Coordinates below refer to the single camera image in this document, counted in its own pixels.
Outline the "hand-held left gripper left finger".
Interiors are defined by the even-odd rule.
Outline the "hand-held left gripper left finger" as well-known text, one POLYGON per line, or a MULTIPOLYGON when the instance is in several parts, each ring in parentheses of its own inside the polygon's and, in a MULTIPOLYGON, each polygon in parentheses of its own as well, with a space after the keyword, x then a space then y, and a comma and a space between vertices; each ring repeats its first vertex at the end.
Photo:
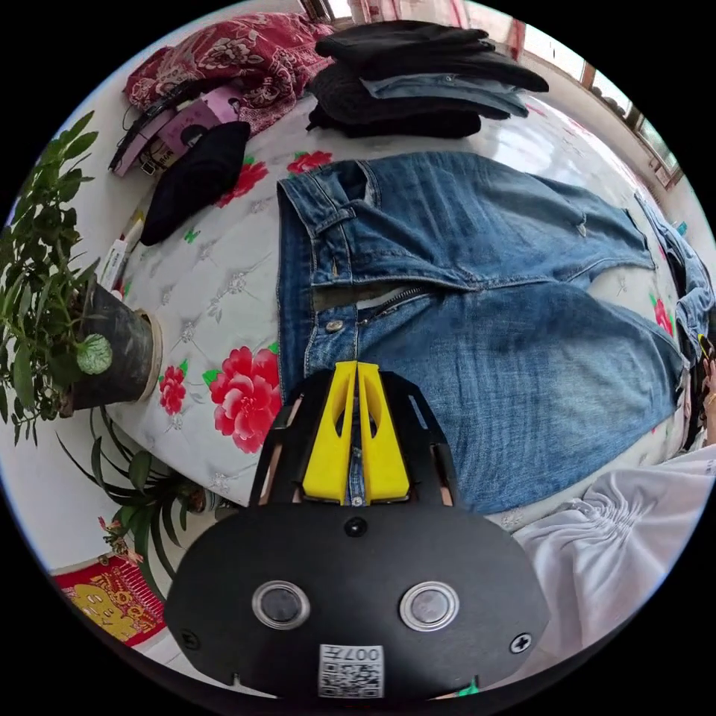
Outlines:
POLYGON ((302 480, 304 497, 343 502, 351 461, 351 431, 357 378, 355 361, 338 362, 324 373, 313 446, 302 480))

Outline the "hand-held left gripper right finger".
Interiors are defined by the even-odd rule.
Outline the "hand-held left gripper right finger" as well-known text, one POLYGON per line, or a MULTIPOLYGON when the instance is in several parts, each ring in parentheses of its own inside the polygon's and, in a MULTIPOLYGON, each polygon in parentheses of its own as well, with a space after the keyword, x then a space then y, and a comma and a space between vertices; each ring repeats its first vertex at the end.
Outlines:
POLYGON ((409 478, 378 366, 359 362, 357 385, 366 500, 404 501, 409 478))

